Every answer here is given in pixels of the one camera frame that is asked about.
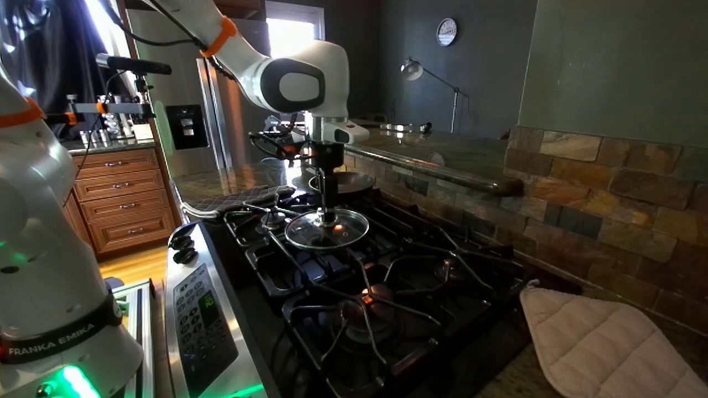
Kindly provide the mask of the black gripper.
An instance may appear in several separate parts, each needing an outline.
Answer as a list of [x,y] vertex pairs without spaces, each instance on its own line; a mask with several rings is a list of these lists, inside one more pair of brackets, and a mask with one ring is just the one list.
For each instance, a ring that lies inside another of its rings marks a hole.
[[328,195],[330,195],[330,210],[337,210],[339,195],[337,189],[337,167],[342,164],[342,145],[341,143],[311,143],[311,154],[309,154],[309,170],[315,173],[315,182],[318,193],[318,213],[328,210]]

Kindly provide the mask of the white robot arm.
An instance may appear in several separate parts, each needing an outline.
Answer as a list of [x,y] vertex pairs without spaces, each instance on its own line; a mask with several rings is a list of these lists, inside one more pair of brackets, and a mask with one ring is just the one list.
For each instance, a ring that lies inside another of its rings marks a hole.
[[[351,131],[349,61],[315,42],[291,58],[259,54],[217,7],[148,0],[275,112],[308,110],[321,138]],[[75,164],[43,108],[0,82],[0,398],[110,398],[142,364],[93,250],[64,219]]]

